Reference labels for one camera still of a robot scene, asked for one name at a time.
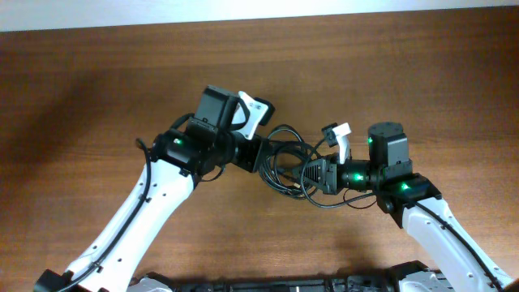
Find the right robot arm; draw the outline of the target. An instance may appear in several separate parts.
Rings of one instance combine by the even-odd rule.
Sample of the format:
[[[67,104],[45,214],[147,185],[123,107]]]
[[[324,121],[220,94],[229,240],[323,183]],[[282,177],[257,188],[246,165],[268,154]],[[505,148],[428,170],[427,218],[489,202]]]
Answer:
[[[338,153],[308,157],[294,169],[300,187],[325,194],[344,189],[374,196],[379,208],[434,260],[439,275],[417,267],[396,277],[398,291],[516,291],[518,281],[500,268],[470,237],[453,215],[439,189],[414,172],[408,138],[398,122],[378,122],[367,131],[369,157],[351,156],[348,123],[322,130],[324,142]]]

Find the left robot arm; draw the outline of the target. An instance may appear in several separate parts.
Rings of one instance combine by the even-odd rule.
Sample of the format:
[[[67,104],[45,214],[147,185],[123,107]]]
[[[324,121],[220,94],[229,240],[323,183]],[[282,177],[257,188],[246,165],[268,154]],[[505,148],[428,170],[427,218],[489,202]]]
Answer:
[[[151,243],[172,215],[215,168],[234,164],[247,172],[264,138],[274,106],[247,93],[209,85],[197,110],[178,118],[151,147],[142,140],[145,165],[135,187],[93,243],[64,274],[45,270],[35,291],[124,291]]]

